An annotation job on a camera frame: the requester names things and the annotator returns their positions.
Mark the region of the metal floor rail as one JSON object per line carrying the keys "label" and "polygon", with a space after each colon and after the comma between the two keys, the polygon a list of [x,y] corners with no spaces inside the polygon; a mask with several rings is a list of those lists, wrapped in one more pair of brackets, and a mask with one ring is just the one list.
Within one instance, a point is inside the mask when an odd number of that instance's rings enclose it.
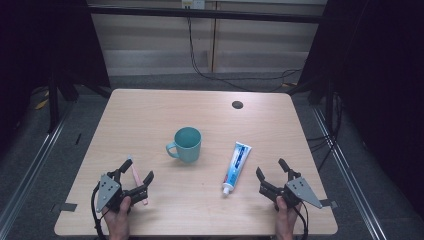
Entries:
{"label": "metal floor rail", "polygon": [[50,152],[52,151],[58,137],[60,136],[64,123],[73,109],[74,103],[65,104],[63,115],[59,118],[57,125],[46,135],[36,156],[31,162],[28,170],[25,172],[23,179],[13,192],[8,203],[0,213],[0,239],[5,239],[10,231],[22,205],[32,188],[41,168],[44,166]]}
{"label": "metal floor rail", "polygon": [[355,202],[355,205],[372,237],[373,240],[388,240],[383,230],[380,220],[377,218],[375,211],[365,197],[352,168],[350,167],[344,152],[334,137],[330,136],[330,130],[326,127],[323,112],[318,108],[313,108],[313,113],[325,141],[330,148],[335,162],[341,172],[341,175],[349,189],[349,192]]}

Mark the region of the person's right hand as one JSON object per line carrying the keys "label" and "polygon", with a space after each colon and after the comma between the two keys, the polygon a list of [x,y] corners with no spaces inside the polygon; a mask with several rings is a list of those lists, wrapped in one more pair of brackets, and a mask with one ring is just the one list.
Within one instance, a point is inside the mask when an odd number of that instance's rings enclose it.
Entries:
{"label": "person's right hand", "polygon": [[293,240],[294,227],[301,204],[295,208],[288,208],[282,196],[276,198],[276,204],[279,210],[276,215],[275,236],[277,240]]}

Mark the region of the white wall outlet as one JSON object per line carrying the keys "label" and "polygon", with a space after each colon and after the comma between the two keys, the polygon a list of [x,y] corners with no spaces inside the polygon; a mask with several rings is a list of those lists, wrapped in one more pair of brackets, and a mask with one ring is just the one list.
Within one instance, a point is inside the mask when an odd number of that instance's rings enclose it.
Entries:
{"label": "white wall outlet", "polygon": [[205,9],[205,0],[181,0],[183,9]]}

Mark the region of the black metal stand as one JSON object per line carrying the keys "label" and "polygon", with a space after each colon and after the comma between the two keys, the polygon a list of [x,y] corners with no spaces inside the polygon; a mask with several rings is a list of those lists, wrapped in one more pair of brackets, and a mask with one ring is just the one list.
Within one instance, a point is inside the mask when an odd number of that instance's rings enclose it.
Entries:
{"label": "black metal stand", "polygon": [[52,133],[59,125],[60,120],[58,93],[61,93],[66,101],[76,101],[79,98],[79,93],[74,86],[72,73],[67,70],[62,70],[59,73],[51,73],[51,76],[48,78],[48,91],[50,113],[48,132]]}
{"label": "black metal stand", "polygon": [[334,103],[334,81],[332,78],[319,77],[310,82],[311,92],[308,101],[312,105],[318,105],[325,99],[325,126],[328,132],[333,135],[333,103]]}

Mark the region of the dark curtain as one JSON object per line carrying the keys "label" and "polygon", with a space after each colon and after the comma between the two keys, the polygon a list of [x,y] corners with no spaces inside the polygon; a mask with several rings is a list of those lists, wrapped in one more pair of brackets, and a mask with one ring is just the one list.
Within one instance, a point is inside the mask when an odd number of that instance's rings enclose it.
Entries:
{"label": "dark curtain", "polygon": [[110,87],[87,0],[0,0],[0,149],[37,87],[78,97],[81,84],[103,97]]}
{"label": "dark curtain", "polygon": [[367,147],[424,214],[424,0],[327,0],[300,78],[344,100]]}

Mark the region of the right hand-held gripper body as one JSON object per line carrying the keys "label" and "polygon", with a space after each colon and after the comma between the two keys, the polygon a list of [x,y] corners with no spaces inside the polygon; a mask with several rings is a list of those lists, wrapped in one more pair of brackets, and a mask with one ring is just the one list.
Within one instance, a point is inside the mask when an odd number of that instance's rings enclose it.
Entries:
{"label": "right hand-held gripper body", "polygon": [[306,179],[293,170],[288,172],[288,181],[283,187],[276,187],[266,180],[260,182],[259,193],[272,202],[276,202],[276,198],[282,196],[288,208],[293,208],[303,201],[318,209],[323,207]]}

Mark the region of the pink toothbrush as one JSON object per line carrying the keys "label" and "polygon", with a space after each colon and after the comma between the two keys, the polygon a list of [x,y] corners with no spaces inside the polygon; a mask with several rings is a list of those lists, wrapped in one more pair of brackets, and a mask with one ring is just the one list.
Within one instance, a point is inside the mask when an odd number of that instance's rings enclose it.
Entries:
{"label": "pink toothbrush", "polygon": [[[134,179],[134,181],[136,183],[136,186],[137,187],[140,187],[140,186],[143,185],[143,183],[142,183],[142,181],[140,179],[140,176],[139,176],[139,174],[137,172],[137,169],[135,167],[135,164],[133,162],[132,155],[128,155],[128,159],[132,161],[131,169],[132,169],[133,179]],[[141,202],[143,203],[144,206],[148,205],[148,200],[147,199],[143,199],[143,200],[141,200]]]}

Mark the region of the teal cup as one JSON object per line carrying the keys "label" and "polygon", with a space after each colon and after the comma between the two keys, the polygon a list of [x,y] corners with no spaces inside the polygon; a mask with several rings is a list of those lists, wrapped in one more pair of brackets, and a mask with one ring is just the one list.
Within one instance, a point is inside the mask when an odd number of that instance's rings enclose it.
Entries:
{"label": "teal cup", "polygon": [[181,160],[184,163],[193,163],[200,156],[202,135],[193,127],[179,129],[174,140],[166,145],[166,151],[170,157]]}

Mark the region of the person's left hand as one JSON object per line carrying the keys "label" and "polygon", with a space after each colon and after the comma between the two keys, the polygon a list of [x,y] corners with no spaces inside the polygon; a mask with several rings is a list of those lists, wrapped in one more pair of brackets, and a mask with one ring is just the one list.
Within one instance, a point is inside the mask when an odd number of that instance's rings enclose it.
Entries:
{"label": "person's left hand", "polygon": [[121,204],[118,213],[110,211],[105,207],[102,211],[105,219],[109,240],[128,240],[130,235],[130,226],[128,220],[128,210],[130,208],[131,198],[125,197]]}

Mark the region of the yellow floor tape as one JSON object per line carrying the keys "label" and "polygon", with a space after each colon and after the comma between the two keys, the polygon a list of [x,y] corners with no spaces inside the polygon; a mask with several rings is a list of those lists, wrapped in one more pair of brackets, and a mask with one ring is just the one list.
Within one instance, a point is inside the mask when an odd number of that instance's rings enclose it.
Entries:
{"label": "yellow floor tape", "polygon": [[49,91],[46,91],[43,94],[43,97],[41,98],[41,100],[36,104],[36,106],[34,107],[34,109],[35,110],[42,109],[43,107],[46,106],[46,104],[48,103],[48,101],[49,101]]}

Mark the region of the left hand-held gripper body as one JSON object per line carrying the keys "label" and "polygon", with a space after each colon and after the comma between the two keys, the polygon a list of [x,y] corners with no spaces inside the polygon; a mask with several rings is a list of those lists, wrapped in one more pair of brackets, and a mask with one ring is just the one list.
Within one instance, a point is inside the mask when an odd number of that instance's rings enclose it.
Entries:
{"label": "left hand-held gripper body", "polygon": [[97,203],[95,205],[97,213],[100,213],[105,207],[111,211],[118,212],[122,200],[127,196],[131,198],[131,205],[148,198],[148,187],[143,184],[131,190],[124,190],[120,177],[121,173],[119,170],[101,176],[98,185]]}

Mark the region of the black horizontal bar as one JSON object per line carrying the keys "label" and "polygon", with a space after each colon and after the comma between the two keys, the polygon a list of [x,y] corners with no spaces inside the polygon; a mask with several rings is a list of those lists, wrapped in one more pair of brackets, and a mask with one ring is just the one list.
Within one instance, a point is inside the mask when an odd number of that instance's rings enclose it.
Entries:
{"label": "black horizontal bar", "polygon": [[269,22],[292,22],[319,24],[327,21],[327,18],[312,15],[290,15],[274,13],[252,13],[221,10],[197,10],[197,9],[175,9],[175,8],[142,8],[124,7],[113,5],[89,4],[88,9],[95,14],[115,14],[134,16],[157,16],[157,17],[190,17],[206,19],[226,20],[249,20]]}

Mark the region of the white and blue toothpaste tube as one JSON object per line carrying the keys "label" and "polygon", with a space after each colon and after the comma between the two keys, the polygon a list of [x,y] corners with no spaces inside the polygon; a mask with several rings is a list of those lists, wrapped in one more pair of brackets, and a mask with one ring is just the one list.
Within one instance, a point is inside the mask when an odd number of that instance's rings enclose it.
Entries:
{"label": "white and blue toothpaste tube", "polygon": [[240,142],[235,143],[230,165],[222,184],[224,196],[228,196],[234,190],[250,151],[251,147],[249,145]]}

